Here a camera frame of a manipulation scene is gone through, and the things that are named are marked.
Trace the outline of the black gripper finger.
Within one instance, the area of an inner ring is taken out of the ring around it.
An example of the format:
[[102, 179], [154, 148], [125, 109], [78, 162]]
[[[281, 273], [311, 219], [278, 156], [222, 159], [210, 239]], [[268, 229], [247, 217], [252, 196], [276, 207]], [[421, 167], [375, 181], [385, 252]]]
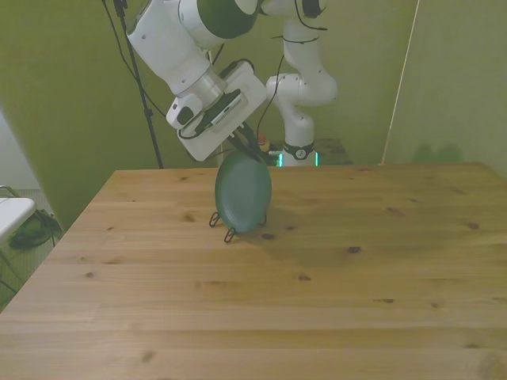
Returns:
[[244, 154], [243, 152], [239, 151], [239, 154], [242, 156], [242, 159], [255, 161], [257, 163], [264, 163], [264, 159], [262, 157], [261, 149], [258, 145], [258, 140], [256, 135], [254, 134], [254, 131], [252, 128], [247, 124], [243, 123], [239, 127], [239, 134], [241, 135], [242, 142], [248, 146], [255, 154], [254, 157], [250, 157], [249, 155]]
[[242, 142], [241, 138], [238, 137], [235, 133], [228, 136], [228, 141], [236, 150], [241, 151], [244, 154], [249, 155], [250, 157], [255, 156], [254, 152], [248, 146], [246, 146]]

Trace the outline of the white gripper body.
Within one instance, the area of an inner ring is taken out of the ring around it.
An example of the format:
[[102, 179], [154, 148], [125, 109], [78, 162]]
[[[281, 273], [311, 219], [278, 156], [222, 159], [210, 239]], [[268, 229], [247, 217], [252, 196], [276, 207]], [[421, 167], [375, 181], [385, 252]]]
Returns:
[[221, 73], [211, 66], [186, 95], [176, 98], [177, 137], [202, 162], [240, 127], [266, 99], [266, 88], [248, 59]]

